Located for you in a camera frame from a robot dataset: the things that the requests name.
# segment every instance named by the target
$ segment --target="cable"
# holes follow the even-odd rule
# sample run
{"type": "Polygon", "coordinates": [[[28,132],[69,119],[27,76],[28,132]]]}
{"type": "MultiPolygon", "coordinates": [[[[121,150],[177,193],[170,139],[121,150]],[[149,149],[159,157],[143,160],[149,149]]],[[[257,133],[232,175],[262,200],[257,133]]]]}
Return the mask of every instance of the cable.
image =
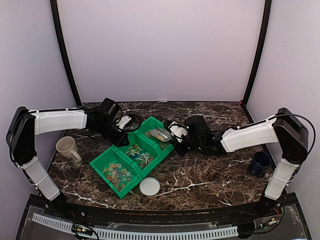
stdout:
{"type": "Polygon", "coordinates": [[[280,219],[280,214],[279,214],[278,209],[274,208],[273,210],[276,212],[276,216],[277,216],[277,218],[278,218],[278,219],[280,219]]]}
{"type": "Polygon", "coordinates": [[[114,104],[116,104],[118,106],[118,108],[120,109],[120,118],[114,122],[115,124],[118,124],[122,119],[123,111],[122,111],[122,108],[120,107],[120,105],[118,103],[115,102],[114,104]]]}

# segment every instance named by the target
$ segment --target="white wall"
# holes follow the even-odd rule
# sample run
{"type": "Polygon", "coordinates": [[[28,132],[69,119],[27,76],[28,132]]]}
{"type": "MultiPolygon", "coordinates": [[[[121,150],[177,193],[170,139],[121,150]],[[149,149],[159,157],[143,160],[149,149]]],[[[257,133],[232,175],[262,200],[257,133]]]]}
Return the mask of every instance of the white wall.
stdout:
{"type": "Polygon", "coordinates": [[[240,101],[264,0],[59,0],[83,102],[240,101]]]}
{"type": "MultiPolygon", "coordinates": [[[[287,107],[320,131],[320,4],[317,0],[272,1],[269,28],[248,110],[255,121],[287,107]]],[[[309,128],[310,142],[312,130],[309,128]]],[[[270,145],[274,158],[281,149],[270,145]]],[[[320,239],[320,146],[288,190],[296,192],[313,239],[320,239]]]]}
{"type": "MultiPolygon", "coordinates": [[[[9,159],[5,142],[19,106],[53,109],[74,106],[61,60],[50,1],[2,0],[0,3],[0,239],[16,237],[29,194],[34,192],[23,172],[9,159]]],[[[45,167],[61,133],[36,138],[45,167]]]]}

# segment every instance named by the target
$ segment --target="black cable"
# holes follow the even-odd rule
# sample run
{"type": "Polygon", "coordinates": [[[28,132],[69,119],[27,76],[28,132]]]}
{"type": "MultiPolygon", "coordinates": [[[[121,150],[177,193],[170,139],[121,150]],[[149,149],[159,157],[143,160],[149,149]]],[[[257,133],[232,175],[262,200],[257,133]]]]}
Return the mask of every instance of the black cable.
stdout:
{"type": "Polygon", "coordinates": [[[84,227],[86,227],[87,229],[90,229],[90,230],[94,233],[94,235],[96,236],[96,239],[97,239],[97,240],[100,239],[98,233],[97,233],[92,227],[86,226],[86,225],[84,225],[83,223],[80,223],[80,222],[78,222],[78,221],[73,221],[73,222],[76,223],[76,224],[79,224],[79,225],[81,225],[81,226],[84,226],[84,227]]]}
{"type": "Polygon", "coordinates": [[[115,120],[115,122],[114,122],[115,124],[118,124],[122,119],[123,110],[122,110],[122,107],[118,103],[115,102],[114,104],[116,104],[118,106],[118,108],[120,109],[120,118],[118,120],[115,120]]]}

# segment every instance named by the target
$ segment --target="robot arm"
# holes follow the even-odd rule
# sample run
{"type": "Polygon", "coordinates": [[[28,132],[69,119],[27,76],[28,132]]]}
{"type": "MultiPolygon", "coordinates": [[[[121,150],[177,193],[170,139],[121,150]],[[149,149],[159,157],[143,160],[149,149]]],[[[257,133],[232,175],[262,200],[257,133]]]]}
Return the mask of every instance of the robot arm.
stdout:
{"type": "Polygon", "coordinates": [[[13,117],[6,135],[10,157],[16,167],[21,168],[30,183],[42,195],[58,206],[65,196],[48,175],[37,157],[35,136],[40,134],[71,130],[90,129],[100,133],[116,146],[129,144],[128,134],[123,127],[131,117],[124,116],[115,122],[119,106],[106,98],[97,108],[71,108],[59,110],[28,110],[19,107],[13,117]]]}
{"type": "Polygon", "coordinates": [[[192,116],[183,125],[166,122],[165,127],[174,136],[174,148],[181,156],[188,151],[219,156],[251,146],[280,143],[282,159],[264,192],[264,197],[274,201],[308,155],[308,130],[286,108],[263,121],[225,131],[212,132],[202,116],[192,116]]]}

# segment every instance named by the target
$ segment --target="mug handle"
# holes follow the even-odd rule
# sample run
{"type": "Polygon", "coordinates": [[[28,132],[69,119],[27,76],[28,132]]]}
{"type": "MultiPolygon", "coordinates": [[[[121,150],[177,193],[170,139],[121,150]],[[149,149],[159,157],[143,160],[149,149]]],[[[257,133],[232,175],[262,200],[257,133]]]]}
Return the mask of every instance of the mug handle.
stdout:
{"type": "Polygon", "coordinates": [[[263,178],[266,175],[266,173],[263,171],[260,175],[258,175],[259,178],[263,178]]]}
{"type": "Polygon", "coordinates": [[[81,162],[82,158],[76,151],[72,151],[71,154],[77,164],[81,162]]]}

